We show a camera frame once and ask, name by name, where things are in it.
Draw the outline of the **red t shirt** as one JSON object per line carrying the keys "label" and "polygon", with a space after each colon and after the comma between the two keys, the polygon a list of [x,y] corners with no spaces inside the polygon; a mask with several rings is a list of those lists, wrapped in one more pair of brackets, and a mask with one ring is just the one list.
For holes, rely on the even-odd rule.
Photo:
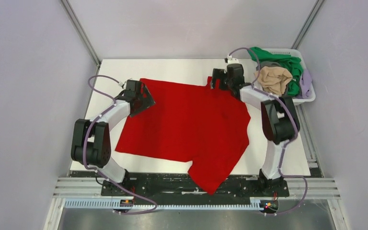
{"label": "red t shirt", "polygon": [[126,119],[115,150],[191,161],[192,180],[208,194],[215,193],[249,146],[246,105],[209,85],[142,81],[155,104]]}

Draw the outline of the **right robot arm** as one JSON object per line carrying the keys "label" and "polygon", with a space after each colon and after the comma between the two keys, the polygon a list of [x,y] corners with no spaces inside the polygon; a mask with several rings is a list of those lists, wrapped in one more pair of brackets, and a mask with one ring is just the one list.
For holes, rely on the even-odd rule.
{"label": "right robot arm", "polygon": [[281,172],[287,146],[299,134],[300,124],[294,101],[290,96],[277,96],[258,89],[246,82],[240,63],[228,64],[225,69],[213,69],[212,89],[230,91],[237,100],[261,111],[262,131],[267,139],[265,161],[259,171],[258,191],[271,195],[284,184]]}

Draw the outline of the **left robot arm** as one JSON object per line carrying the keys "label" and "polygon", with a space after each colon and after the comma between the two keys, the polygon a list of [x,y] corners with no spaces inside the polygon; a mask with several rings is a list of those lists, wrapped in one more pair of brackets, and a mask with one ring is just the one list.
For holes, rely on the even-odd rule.
{"label": "left robot arm", "polygon": [[70,156],[88,170],[94,170],[113,184],[119,195],[131,190],[129,172],[112,157],[111,130],[124,118],[134,117],[155,104],[146,84],[127,80],[112,103],[90,119],[78,119],[74,124]]}

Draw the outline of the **grey t shirt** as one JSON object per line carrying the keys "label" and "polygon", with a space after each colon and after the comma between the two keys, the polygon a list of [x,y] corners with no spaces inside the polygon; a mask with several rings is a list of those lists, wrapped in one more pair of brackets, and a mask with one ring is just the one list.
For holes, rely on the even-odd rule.
{"label": "grey t shirt", "polygon": [[263,61],[256,67],[256,70],[259,71],[263,67],[281,67],[281,65],[274,61]]}

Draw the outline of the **beige t shirt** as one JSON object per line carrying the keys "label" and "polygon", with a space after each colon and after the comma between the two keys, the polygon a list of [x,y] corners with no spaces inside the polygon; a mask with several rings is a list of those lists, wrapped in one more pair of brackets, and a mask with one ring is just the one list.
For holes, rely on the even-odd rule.
{"label": "beige t shirt", "polygon": [[276,95],[283,95],[293,76],[283,67],[262,67],[254,73],[263,90]]}

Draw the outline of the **green t shirt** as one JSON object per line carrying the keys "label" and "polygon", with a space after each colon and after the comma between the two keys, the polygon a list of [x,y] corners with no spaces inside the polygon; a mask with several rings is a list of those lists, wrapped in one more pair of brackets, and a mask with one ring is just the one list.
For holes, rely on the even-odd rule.
{"label": "green t shirt", "polygon": [[261,67],[264,61],[277,62],[280,67],[287,69],[292,75],[292,81],[288,84],[288,95],[297,96],[301,91],[299,84],[300,77],[303,74],[301,59],[290,54],[272,54],[259,47],[250,48],[258,57]]}

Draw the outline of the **white plastic basket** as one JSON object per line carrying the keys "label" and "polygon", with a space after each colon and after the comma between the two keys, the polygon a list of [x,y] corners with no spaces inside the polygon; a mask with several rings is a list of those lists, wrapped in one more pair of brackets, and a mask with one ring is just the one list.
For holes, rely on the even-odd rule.
{"label": "white plastic basket", "polygon": [[[299,57],[301,59],[301,65],[303,67],[303,70],[304,69],[307,69],[307,66],[304,62],[304,59],[303,59],[303,56],[302,54],[300,53],[300,51],[296,50],[296,49],[288,49],[288,48],[262,48],[263,50],[266,50],[272,54],[290,54],[294,57]],[[253,52],[253,51],[250,51],[249,52],[249,55],[251,56],[251,59],[253,61],[256,61],[258,59],[257,55]],[[294,104],[295,105],[298,105],[298,104],[302,104],[302,103],[305,103],[305,102],[312,102],[315,100],[316,98],[316,95],[315,95],[315,92],[314,92],[314,87],[313,87],[313,84],[311,85],[310,89],[312,90],[312,95],[310,98],[308,99],[301,99],[299,98],[299,95],[297,96],[293,96],[293,101],[294,101]]]}

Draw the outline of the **lilac t shirt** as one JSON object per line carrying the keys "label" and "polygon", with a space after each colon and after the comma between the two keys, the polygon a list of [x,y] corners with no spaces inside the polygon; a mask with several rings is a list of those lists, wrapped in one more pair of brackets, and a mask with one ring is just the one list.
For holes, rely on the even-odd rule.
{"label": "lilac t shirt", "polygon": [[299,87],[300,87],[299,98],[308,99],[311,97],[312,95],[311,85],[312,85],[311,74],[307,69],[304,69],[299,79]]}

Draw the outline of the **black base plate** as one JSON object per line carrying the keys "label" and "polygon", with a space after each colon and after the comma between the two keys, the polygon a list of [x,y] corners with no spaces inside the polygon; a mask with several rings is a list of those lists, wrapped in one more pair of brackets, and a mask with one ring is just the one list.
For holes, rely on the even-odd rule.
{"label": "black base plate", "polygon": [[251,197],[271,200],[290,195],[286,181],[264,188],[263,181],[251,175],[230,175],[214,194],[209,195],[187,174],[130,173],[122,186],[162,205],[246,205]]}

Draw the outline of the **aluminium frame rail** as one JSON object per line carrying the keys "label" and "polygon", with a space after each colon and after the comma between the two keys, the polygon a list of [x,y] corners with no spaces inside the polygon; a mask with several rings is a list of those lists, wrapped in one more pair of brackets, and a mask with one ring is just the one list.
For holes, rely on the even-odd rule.
{"label": "aluminium frame rail", "polygon": [[102,186],[95,178],[60,177],[57,180],[54,198],[100,198]]}

